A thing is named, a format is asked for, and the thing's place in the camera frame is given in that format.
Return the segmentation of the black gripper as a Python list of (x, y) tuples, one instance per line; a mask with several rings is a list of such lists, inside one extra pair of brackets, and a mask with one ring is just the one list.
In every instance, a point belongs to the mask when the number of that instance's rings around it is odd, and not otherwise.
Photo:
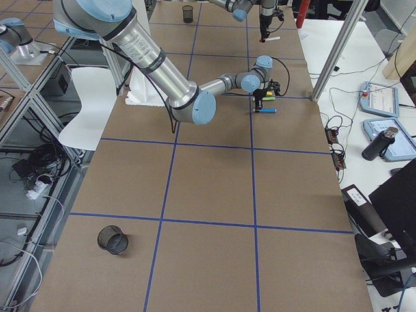
[(261, 112), (263, 109), (263, 98), (267, 96), (269, 91), (269, 82), (262, 84), (253, 92), (255, 108), (254, 112)]
[(259, 26), (261, 38), (260, 42), (265, 42), (268, 38), (268, 28), (272, 23), (272, 19), (277, 17), (280, 21), (283, 21), (283, 11), (279, 7), (264, 7), (260, 8), (259, 14)]

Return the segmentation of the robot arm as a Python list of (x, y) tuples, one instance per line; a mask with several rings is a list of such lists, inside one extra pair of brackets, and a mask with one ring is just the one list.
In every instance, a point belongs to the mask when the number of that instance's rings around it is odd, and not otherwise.
[(116, 44), (166, 94), (179, 122), (207, 124), (215, 116), (217, 95), (233, 89), (258, 95), (273, 83), (268, 55), (258, 57), (248, 72), (227, 73), (201, 86), (187, 80), (141, 26), (131, 1), (54, 1), (53, 13), (61, 34)]
[[(280, 29), (285, 19), (282, 9), (278, 7), (277, 0), (209, 0), (209, 3), (230, 12), (233, 18), (239, 22), (244, 21), (248, 17), (248, 13), (255, 5), (259, 5), (259, 30), (261, 33), (261, 39), (259, 41), (265, 43), (281, 38), (280, 36), (270, 37), (271, 33)], [(277, 29), (270, 31), (269, 27), (275, 17), (281, 21), (281, 25)]]

